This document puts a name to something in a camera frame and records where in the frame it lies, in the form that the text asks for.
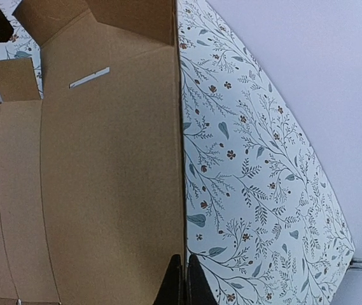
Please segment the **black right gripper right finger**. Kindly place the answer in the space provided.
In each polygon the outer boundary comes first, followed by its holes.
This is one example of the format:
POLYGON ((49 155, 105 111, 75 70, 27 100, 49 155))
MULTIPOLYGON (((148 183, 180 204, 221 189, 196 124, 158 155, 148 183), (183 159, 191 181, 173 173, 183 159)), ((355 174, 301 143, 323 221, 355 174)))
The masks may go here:
POLYGON ((216 300, 207 282, 204 270, 195 254, 189 257, 186 272, 186 304, 216 305, 216 300))

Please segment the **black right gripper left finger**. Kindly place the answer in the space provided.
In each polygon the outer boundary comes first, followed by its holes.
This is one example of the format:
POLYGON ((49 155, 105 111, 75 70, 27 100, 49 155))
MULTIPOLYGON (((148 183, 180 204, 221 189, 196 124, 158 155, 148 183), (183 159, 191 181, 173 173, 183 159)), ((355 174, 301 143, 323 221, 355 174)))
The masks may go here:
POLYGON ((181 256, 171 257, 157 294, 157 305, 183 304, 183 268, 181 256))

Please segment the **brown cardboard box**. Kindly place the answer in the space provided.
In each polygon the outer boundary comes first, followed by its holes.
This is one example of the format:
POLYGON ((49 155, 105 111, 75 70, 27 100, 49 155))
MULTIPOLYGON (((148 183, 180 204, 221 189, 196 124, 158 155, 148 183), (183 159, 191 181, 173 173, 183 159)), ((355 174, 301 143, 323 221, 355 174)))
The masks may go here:
POLYGON ((0 304, 153 304, 184 246, 175 1, 0 1, 0 304))

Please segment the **floral patterned table mat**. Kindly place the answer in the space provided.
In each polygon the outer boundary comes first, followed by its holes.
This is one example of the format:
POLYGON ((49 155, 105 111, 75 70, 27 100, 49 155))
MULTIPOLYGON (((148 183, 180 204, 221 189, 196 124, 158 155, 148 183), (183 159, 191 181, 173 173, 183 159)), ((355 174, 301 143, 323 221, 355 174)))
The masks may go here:
POLYGON ((303 130, 207 1, 175 1, 183 304, 195 254, 216 304, 329 304, 354 255, 303 130))

